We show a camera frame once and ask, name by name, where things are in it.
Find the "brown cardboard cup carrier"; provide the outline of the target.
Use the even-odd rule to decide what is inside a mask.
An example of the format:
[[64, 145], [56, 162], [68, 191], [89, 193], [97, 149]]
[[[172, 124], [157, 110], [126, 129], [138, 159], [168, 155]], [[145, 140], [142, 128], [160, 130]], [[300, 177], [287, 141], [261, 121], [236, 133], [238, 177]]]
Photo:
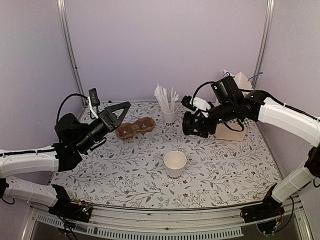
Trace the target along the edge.
[[151, 132], [156, 126], [156, 122], [151, 117], [139, 118], [133, 123], [121, 124], [116, 130], [116, 136], [125, 141], [132, 138], [136, 133], [145, 134]]

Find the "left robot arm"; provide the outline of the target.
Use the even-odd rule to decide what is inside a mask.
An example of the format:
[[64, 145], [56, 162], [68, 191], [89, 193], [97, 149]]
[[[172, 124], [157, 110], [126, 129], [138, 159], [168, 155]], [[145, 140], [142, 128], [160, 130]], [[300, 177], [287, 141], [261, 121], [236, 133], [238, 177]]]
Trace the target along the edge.
[[131, 104], [126, 101], [105, 107], [90, 124], [65, 114], [54, 129], [59, 142], [47, 147], [0, 152], [0, 196], [42, 204], [61, 218], [88, 222], [91, 206], [84, 200], [73, 203], [64, 187], [22, 180], [18, 174], [66, 172], [73, 170], [82, 156], [103, 145], [106, 135], [123, 122]]

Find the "white paper coffee cup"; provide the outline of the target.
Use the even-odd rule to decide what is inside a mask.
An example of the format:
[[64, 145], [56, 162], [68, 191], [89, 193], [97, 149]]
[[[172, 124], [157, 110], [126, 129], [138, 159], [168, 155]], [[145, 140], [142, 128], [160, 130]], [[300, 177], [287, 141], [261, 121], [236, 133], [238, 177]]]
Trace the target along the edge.
[[163, 157], [166, 174], [171, 179], [178, 179], [187, 164], [187, 157], [180, 151], [170, 151]]

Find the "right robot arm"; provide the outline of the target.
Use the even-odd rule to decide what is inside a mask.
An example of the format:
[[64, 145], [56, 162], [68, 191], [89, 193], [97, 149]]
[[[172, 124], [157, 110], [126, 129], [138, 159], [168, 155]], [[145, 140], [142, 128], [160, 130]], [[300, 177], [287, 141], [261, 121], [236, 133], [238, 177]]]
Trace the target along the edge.
[[186, 95], [181, 103], [188, 108], [182, 121], [186, 136], [207, 138], [218, 124], [249, 119], [284, 130], [311, 145], [307, 160], [284, 179], [270, 187], [262, 202], [241, 209], [246, 223], [272, 218], [284, 213], [283, 202], [320, 176], [320, 119], [279, 101], [264, 90], [240, 89], [232, 76], [209, 81], [219, 105], [214, 106]]

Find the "black plastic cup lid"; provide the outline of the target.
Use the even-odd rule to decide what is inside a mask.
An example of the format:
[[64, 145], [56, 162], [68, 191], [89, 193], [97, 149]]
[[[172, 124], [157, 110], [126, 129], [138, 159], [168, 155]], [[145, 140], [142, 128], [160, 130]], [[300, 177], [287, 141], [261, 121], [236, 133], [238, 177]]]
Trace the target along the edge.
[[191, 126], [194, 123], [194, 116], [190, 111], [186, 111], [182, 120], [182, 131], [188, 136], [190, 135]]

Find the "checkered paper takeout bag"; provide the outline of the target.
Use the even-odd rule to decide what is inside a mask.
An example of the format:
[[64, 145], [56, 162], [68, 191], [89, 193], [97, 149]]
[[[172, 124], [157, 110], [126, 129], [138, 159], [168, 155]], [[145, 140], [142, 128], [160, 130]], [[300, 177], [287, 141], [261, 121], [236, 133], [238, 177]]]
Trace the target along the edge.
[[259, 110], [265, 95], [256, 90], [241, 90], [241, 81], [225, 73], [221, 80], [212, 85], [218, 104], [218, 124], [215, 137], [219, 140], [243, 141], [247, 133], [245, 118], [258, 120]]

